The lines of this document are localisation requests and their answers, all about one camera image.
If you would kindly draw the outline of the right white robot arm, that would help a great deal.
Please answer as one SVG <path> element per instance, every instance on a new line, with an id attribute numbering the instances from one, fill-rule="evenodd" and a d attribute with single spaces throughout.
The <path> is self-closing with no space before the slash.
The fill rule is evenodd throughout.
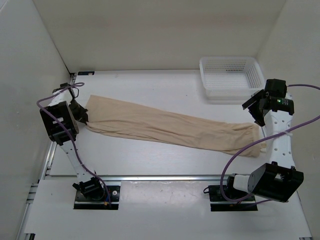
<path id="1" fill-rule="evenodd" d="M 250 196 L 285 203 L 304 181 L 293 163 L 290 127 L 294 102 L 286 90 L 262 90 L 245 102 L 255 123 L 265 128 L 266 158 L 249 175 L 233 174 L 221 185 L 223 197 L 240 202 Z"/>

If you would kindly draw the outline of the beige trousers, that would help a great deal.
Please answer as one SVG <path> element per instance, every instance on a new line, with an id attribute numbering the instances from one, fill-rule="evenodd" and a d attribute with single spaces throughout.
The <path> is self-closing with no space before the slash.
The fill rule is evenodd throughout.
<path id="1" fill-rule="evenodd" d="M 227 123 L 91 95 L 87 129 L 101 135 L 158 142 L 234 155 L 260 140 L 253 123 Z"/>

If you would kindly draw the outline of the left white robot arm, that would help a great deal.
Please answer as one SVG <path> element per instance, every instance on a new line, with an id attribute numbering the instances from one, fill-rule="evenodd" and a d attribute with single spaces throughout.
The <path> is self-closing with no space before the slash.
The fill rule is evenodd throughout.
<path id="1" fill-rule="evenodd" d="M 85 166 L 76 147 L 78 122 L 87 123 L 88 110 L 76 101 L 74 89 L 78 87 L 62 85 L 51 96 L 39 99 L 36 105 L 49 139 L 64 151 L 76 173 L 78 182 L 73 187 L 85 198 L 99 201 L 107 194 L 106 187 L 96 172 Z"/>

